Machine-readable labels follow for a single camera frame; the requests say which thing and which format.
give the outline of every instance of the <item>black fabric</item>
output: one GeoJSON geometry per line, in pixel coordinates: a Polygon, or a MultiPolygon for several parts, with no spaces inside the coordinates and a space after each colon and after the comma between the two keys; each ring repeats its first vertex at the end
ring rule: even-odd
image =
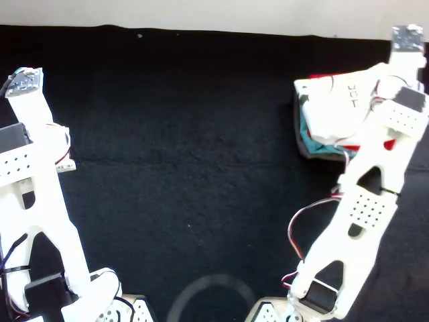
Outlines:
{"type": "MultiPolygon", "coordinates": [[[[285,295],[279,279],[298,263],[288,221],[326,197],[343,169],[299,157],[292,81],[368,68],[390,49],[109,26],[0,30],[0,75],[44,67],[54,118],[70,126],[78,170],[60,179],[90,269],[114,268],[124,291],[147,296],[160,322],[186,286],[210,274],[238,278],[256,299],[285,295]]],[[[428,140],[347,321],[429,317],[428,140]]],[[[296,223],[304,251],[332,210],[321,206],[296,223]]],[[[46,248],[38,252],[46,259],[46,248]]],[[[49,266],[35,258],[33,271],[49,266]]],[[[181,321],[243,321],[247,311],[241,295],[216,286],[193,298],[181,321]]]]}

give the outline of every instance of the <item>black cable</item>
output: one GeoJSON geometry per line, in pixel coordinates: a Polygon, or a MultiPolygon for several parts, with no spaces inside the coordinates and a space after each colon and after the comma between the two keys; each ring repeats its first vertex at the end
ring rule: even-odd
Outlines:
{"type": "MultiPolygon", "coordinates": [[[[6,264],[6,261],[9,259],[10,255],[12,254],[12,252],[15,250],[16,247],[18,247],[19,245],[21,245],[23,243],[24,240],[26,240],[28,237],[28,234],[23,234],[19,239],[17,239],[11,246],[10,250],[8,251],[7,255],[5,257],[3,257],[3,249],[1,247],[1,236],[0,236],[0,262],[1,262],[1,267],[4,267],[4,265],[6,264]]],[[[12,307],[12,301],[9,297],[9,292],[7,291],[7,279],[6,279],[6,274],[8,273],[5,270],[0,271],[1,273],[1,285],[2,285],[2,289],[3,292],[5,293],[5,302],[6,302],[6,311],[7,311],[7,316],[9,317],[9,319],[11,321],[15,321],[17,319],[17,315],[27,315],[26,312],[21,312],[20,310],[17,310],[12,307]]]]}
{"type": "Polygon", "coordinates": [[[0,89],[0,97],[4,96],[7,88],[9,87],[9,85],[12,83],[13,79],[15,78],[17,74],[14,72],[12,75],[9,75],[6,79],[6,81],[3,83],[3,85],[1,86],[0,89]]]}
{"type": "Polygon", "coordinates": [[[4,259],[1,261],[0,264],[0,272],[2,272],[5,269],[5,265],[7,260],[9,259],[9,257],[11,257],[13,251],[15,250],[16,247],[18,247],[19,245],[21,245],[28,237],[28,234],[25,233],[23,234],[20,238],[18,238],[10,247],[9,251],[7,252],[6,256],[4,257],[4,259]]]}
{"type": "Polygon", "coordinates": [[[131,309],[131,318],[129,320],[130,322],[132,322],[135,314],[134,306],[129,301],[122,299],[121,297],[114,297],[113,299],[116,301],[122,302],[123,304],[127,305],[131,309]]]}
{"type": "Polygon", "coordinates": [[[5,268],[0,274],[9,274],[13,272],[19,272],[20,270],[29,270],[29,265],[5,268]]]}

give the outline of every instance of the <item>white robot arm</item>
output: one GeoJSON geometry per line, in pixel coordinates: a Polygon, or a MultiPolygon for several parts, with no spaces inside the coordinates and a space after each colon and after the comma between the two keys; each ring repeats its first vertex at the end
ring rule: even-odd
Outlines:
{"type": "Polygon", "coordinates": [[[303,112],[313,139],[336,147],[359,146],[338,179],[333,199],[326,200],[339,202],[331,222],[305,257],[294,246],[301,261],[287,300],[297,320],[345,318],[371,272],[397,209],[406,168],[428,125],[426,95],[418,81],[425,64],[422,28],[407,25],[393,28],[388,64],[295,82],[298,95],[305,98],[303,112]],[[341,109],[346,112],[334,112],[341,109]],[[385,147],[387,140],[394,140],[393,147],[385,147]],[[381,172],[377,192],[358,184],[373,167],[381,172]],[[343,265],[338,288],[316,278],[333,262],[343,265]]]}
{"type": "Polygon", "coordinates": [[[19,122],[0,129],[0,274],[9,318],[101,322],[145,315],[151,321],[144,299],[131,305],[121,298],[113,270],[88,271],[57,174],[76,168],[71,138],[67,127],[54,123],[42,89],[42,69],[25,67],[0,89],[19,122]],[[29,257],[38,233],[58,249],[64,271],[31,280],[29,257]]]}

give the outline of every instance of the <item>white wall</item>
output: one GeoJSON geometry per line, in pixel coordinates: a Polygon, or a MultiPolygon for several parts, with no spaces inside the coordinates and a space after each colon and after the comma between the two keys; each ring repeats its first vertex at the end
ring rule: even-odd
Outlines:
{"type": "Polygon", "coordinates": [[[3,0],[0,24],[113,24],[128,28],[390,39],[416,23],[429,40],[427,0],[3,0]]]}

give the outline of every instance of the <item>black wire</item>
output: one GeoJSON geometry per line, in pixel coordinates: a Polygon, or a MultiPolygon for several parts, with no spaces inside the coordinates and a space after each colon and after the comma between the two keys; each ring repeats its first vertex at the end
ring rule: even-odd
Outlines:
{"type": "MultiPolygon", "coordinates": [[[[1,247],[1,236],[0,236],[0,262],[1,262],[1,267],[4,268],[4,265],[6,264],[6,261],[9,259],[10,255],[13,253],[13,251],[15,250],[16,247],[18,247],[19,245],[21,245],[23,243],[24,240],[26,240],[28,237],[28,234],[23,234],[20,238],[18,238],[11,246],[10,250],[7,252],[7,255],[5,257],[3,257],[3,249],[1,247]]],[[[20,312],[20,310],[15,309],[15,311],[13,310],[12,307],[12,301],[9,297],[9,292],[7,291],[7,279],[6,279],[6,274],[4,270],[2,270],[1,272],[1,285],[2,285],[2,289],[3,292],[5,293],[5,302],[6,302],[6,311],[7,311],[7,316],[9,317],[9,319],[11,321],[15,321],[17,316],[20,316],[21,314],[28,314],[26,312],[20,312]]]]}
{"type": "Polygon", "coordinates": [[[7,91],[7,88],[12,83],[13,79],[15,78],[17,74],[14,72],[12,75],[9,75],[6,79],[6,81],[3,83],[1,89],[0,89],[0,97],[4,96],[4,94],[7,91]]]}
{"type": "Polygon", "coordinates": [[[127,305],[131,309],[131,317],[129,320],[132,322],[132,320],[134,319],[134,314],[135,314],[134,306],[129,301],[122,299],[121,297],[114,297],[113,299],[116,301],[122,302],[123,304],[127,305]]]}
{"type": "Polygon", "coordinates": [[[0,264],[0,272],[2,272],[5,269],[5,265],[7,260],[9,259],[9,257],[11,257],[13,251],[16,249],[16,247],[18,247],[19,245],[21,245],[28,237],[28,234],[25,233],[23,234],[20,238],[18,238],[10,247],[9,251],[7,252],[6,256],[4,257],[4,259],[2,259],[1,264],[0,264]]]}

